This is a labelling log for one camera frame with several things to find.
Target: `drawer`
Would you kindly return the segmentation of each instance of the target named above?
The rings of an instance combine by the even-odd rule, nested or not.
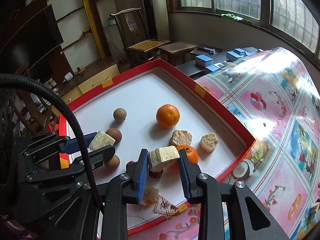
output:
[[[82,96],[81,90],[79,89],[79,87],[75,87],[73,90],[71,90],[70,92],[66,93],[62,97],[62,100],[66,104],[70,104],[72,101],[76,100],[80,96]]]
[[[82,94],[81,90],[79,89],[79,87],[75,87],[73,90],[66,93],[62,97],[62,100],[68,105],[72,101],[76,100],[78,97],[80,97],[82,95],[83,94]],[[51,106],[51,109],[52,109],[52,112],[54,112],[56,114],[56,116],[60,115],[60,111],[55,106]]]
[[[102,84],[103,82],[117,75],[119,75],[118,66],[117,64],[114,64],[113,66],[99,72],[98,74],[84,81],[82,84],[79,85],[79,89],[84,94],[89,90],[93,89],[94,87]]]

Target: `metal screw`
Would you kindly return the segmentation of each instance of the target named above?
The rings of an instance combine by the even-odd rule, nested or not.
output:
[[[84,189],[91,189],[89,182],[84,183],[83,188]]]
[[[79,188],[79,187],[81,187],[83,185],[83,182],[78,182],[77,183],[77,187]]]
[[[27,175],[27,176],[26,176],[26,179],[27,179],[28,181],[31,181],[31,180],[32,180],[32,176],[31,176],[31,175]]]
[[[236,182],[236,186],[237,186],[238,188],[244,188],[245,184],[244,184],[242,181],[237,181],[237,182]]]
[[[127,174],[127,173],[122,173],[122,174],[119,175],[119,178],[122,179],[122,180],[129,179],[129,174]]]
[[[207,179],[207,178],[209,178],[208,174],[206,174],[206,173],[200,173],[200,174],[198,174],[198,177],[199,177],[199,179]]]

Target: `red box rim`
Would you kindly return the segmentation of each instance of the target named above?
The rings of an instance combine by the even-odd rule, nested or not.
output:
[[[94,99],[101,93],[109,90],[112,87],[115,87],[128,79],[134,78],[140,74],[145,72],[154,70],[156,68],[162,68],[169,74],[171,74],[175,79],[181,82],[184,86],[189,88],[191,92],[196,94],[200,100],[203,100],[214,112],[216,112],[217,117],[222,119],[221,121],[227,123],[229,128],[233,130],[245,143],[245,149],[242,153],[236,157],[230,165],[224,169],[215,179],[221,182],[230,172],[242,161],[242,159],[246,156],[248,151],[250,151],[251,147],[255,143],[255,138],[253,135],[243,126],[243,124],[223,105],[221,104],[214,96],[212,96],[209,92],[207,92],[204,88],[198,85],[194,80],[189,78],[187,75],[182,73],[180,70],[175,68],[174,66],[170,65],[169,63],[165,62],[164,60],[157,59],[143,65],[137,66],[126,72],[115,76],[112,78],[113,84],[103,87],[103,85],[98,85],[97,87],[89,90],[73,102],[71,102],[68,106],[71,111],[75,111],[76,109],[80,108],[88,101]],[[67,135],[67,120],[63,115],[60,115],[60,127],[59,127],[59,135],[66,136]],[[69,155],[65,153],[60,153],[60,158],[69,161]],[[152,226],[160,224],[161,222],[165,221],[167,218],[164,215],[160,215],[152,220],[146,221],[143,224],[140,224],[134,228],[130,228],[128,230],[128,235],[133,235],[139,233],[143,230],[146,230]]]

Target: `wooden stool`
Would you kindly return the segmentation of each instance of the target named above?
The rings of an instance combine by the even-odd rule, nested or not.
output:
[[[186,55],[190,53],[197,45],[185,43],[182,41],[160,46],[161,59],[167,61],[172,66],[176,65],[176,60],[181,56],[182,64],[186,62]]]

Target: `black cable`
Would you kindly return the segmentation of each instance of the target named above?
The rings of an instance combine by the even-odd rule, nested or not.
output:
[[[98,208],[103,213],[104,206],[100,198],[100,195],[98,193],[96,182],[93,177],[90,158],[88,154],[87,145],[84,140],[84,135],[76,117],[74,116],[72,111],[69,109],[67,104],[63,102],[62,99],[58,97],[54,92],[46,88],[43,84],[28,77],[18,76],[14,74],[0,73],[0,88],[1,87],[22,89],[22,90],[34,93],[36,95],[40,95],[41,97],[51,102],[60,111],[60,113],[67,119],[78,141],[79,149],[80,149],[82,160],[84,163],[85,172],[87,173],[87,177],[92,190],[93,197],[98,205]]]

